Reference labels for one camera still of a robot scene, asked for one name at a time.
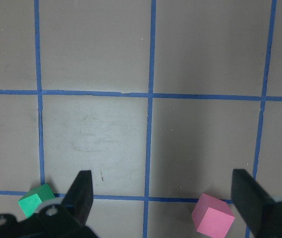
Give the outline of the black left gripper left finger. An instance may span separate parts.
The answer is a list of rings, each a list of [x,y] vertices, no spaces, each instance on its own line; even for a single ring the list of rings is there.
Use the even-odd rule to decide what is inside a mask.
[[[62,206],[85,225],[93,204],[93,182],[90,170],[80,171],[62,200]]]

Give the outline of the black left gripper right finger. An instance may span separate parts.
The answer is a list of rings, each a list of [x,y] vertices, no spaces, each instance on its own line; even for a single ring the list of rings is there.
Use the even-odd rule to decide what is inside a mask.
[[[256,238],[282,238],[282,199],[271,197],[245,169],[234,169],[231,199]]]

